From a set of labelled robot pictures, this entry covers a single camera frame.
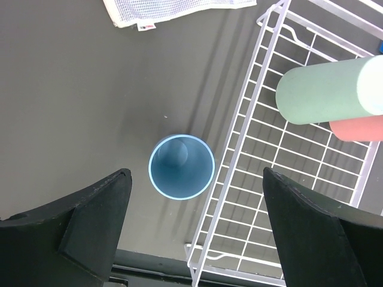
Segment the green cup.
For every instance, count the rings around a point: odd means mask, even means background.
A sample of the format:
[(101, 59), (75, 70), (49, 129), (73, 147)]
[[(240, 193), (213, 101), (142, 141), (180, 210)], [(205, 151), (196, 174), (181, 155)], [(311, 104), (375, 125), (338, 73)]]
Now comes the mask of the green cup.
[(382, 56), (294, 68), (280, 79), (275, 100), (297, 125), (382, 115)]

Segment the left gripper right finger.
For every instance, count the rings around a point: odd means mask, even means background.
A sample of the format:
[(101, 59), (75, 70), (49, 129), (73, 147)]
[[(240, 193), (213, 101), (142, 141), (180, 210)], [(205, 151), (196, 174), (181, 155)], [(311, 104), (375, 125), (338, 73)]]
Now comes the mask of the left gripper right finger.
[(271, 168), (263, 194), (287, 286), (382, 286), (382, 216)]

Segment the blue cup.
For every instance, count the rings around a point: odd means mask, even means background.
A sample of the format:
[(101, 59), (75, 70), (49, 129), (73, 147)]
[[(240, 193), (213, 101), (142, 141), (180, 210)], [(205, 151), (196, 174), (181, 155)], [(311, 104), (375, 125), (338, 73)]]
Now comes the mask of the blue cup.
[(154, 147), (148, 175), (158, 193), (172, 200), (190, 200), (202, 194), (215, 174), (215, 158), (203, 140), (184, 134), (163, 138)]

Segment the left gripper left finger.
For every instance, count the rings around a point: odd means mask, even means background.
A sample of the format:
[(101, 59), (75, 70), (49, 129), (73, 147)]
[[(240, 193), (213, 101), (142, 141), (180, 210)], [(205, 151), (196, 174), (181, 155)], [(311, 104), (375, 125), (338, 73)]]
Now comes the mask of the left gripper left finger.
[(103, 286), (132, 190), (129, 169), (1, 221), (1, 286)]

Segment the pink cup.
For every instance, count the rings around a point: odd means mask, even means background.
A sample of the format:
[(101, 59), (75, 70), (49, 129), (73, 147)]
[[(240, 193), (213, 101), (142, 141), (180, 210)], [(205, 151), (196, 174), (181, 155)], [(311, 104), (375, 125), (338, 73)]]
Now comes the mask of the pink cup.
[(329, 122), (334, 135), (346, 142), (382, 141), (382, 116), (371, 116)]

